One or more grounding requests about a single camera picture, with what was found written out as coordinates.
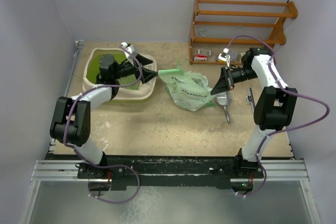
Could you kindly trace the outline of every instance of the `white container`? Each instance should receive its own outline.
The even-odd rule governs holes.
[[[111,53],[109,51],[121,51],[121,52],[123,52],[123,50],[121,50],[120,48],[95,48],[91,52],[91,55],[90,55],[88,61],[86,62],[86,65],[85,65],[84,74],[83,74],[83,85],[82,85],[83,91],[89,90],[94,86],[94,83],[90,82],[87,79],[86,76],[87,76],[87,71],[88,71],[90,62],[95,57],[101,55],[101,53],[96,55],[95,52],[97,52],[98,50],[99,51],[106,51],[107,54]],[[144,57],[153,61],[152,64],[146,65],[144,67],[147,68],[147,69],[157,71],[157,66],[156,66],[155,59],[150,55],[142,54],[142,56],[144,56]],[[145,84],[140,83],[140,86],[139,86],[138,90],[130,90],[130,89],[125,89],[125,88],[120,88],[119,91],[118,91],[118,94],[115,96],[115,98],[113,98],[113,101],[133,101],[133,102],[144,101],[153,93],[154,86],[155,86],[155,81],[156,81],[156,78],[153,78],[152,80],[150,80],[149,82],[147,82]]]

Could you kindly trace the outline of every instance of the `white plastic bag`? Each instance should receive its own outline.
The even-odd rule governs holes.
[[[203,106],[215,106],[210,95],[208,79],[200,73],[185,72],[183,69],[160,70],[159,77],[177,106],[196,111]]]

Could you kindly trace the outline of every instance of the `wooden shelf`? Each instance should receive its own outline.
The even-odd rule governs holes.
[[[199,3],[210,4],[231,4],[231,5],[262,5],[262,6],[283,6],[284,12],[236,12],[226,10],[201,10]],[[278,18],[275,24],[264,23],[238,23],[238,22],[207,22],[196,21],[198,15],[220,15],[220,16],[247,16],[247,17],[275,17]],[[250,2],[250,1],[228,1],[228,0],[195,0],[194,9],[192,14],[190,33],[189,33],[189,62],[190,64],[223,64],[222,62],[211,61],[194,61],[193,44],[194,43],[211,43],[211,44],[228,44],[231,38],[199,38],[196,37],[195,26],[242,26],[242,27],[269,27],[272,28],[271,34],[268,39],[264,40],[265,43],[274,47],[275,44],[284,45],[286,37],[284,35],[283,24],[286,18],[295,19],[298,16],[298,10],[293,2],[277,3],[277,2]],[[240,45],[262,45],[262,43],[253,39],[236,39],[233,44]]]

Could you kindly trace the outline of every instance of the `gray floor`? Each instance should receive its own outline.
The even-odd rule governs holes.
[[[109,192],[103,197],[121,200],[134,192]],[[88,197],[87,183],[42,183],[31,224],[199,224],[199,223],[311,223],[298,182],[267,182],[250,198],[230,190],[196,187],[142,187],[124,205]]]

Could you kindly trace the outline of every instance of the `wooden tabletop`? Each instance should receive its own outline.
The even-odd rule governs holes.
[[[92,50],[115,48],[119,44],[85,42],[69,96],[82,92],[84,67]],[[219,65],[189,65],[187,42],[136,42],[134,45],[139,53],[153,56],[159,70],[174,69],[180,63],[186,71],[205,75],[210,87],[219,78]],[[223,46],[212,50],[217,55]],[[245,103],[248,88],[252,88],[256,101],[259,98],[258,79],[236,84],[228,107],[232,122],[227,124],[221,106],[195,112],[177,107],[165,91],[165,83],[157,77],[153,94],[147,101],[127,104],[110,101],[92,111],[90,137],[108,155],[234,156],[255,127],[251,106]],[[55,154],[74,153],[57,142]],[[264,156],[292,157],[287,134],[276,135]]]

